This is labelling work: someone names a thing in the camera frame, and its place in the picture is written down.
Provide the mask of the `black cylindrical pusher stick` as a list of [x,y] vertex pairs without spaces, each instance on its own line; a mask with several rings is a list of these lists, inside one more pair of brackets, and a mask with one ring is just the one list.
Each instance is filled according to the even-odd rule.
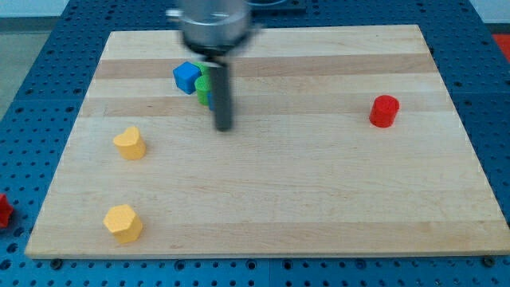
[[230,88],[230,69],[219,57],[208,60],[214,124],[218,131],[227,132],[233,127],[233,104]]

